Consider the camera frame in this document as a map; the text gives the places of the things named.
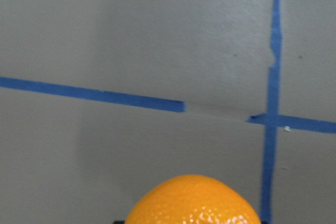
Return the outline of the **orange mandarin fruit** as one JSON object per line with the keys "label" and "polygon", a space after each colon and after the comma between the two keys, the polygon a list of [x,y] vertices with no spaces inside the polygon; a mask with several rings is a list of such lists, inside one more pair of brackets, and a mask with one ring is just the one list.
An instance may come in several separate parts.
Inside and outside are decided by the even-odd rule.
{"label": "orange mandarin fruit", "polygon": [[126,223],[260,223],[253,207],[219,180],[181,175],[149,191]]}

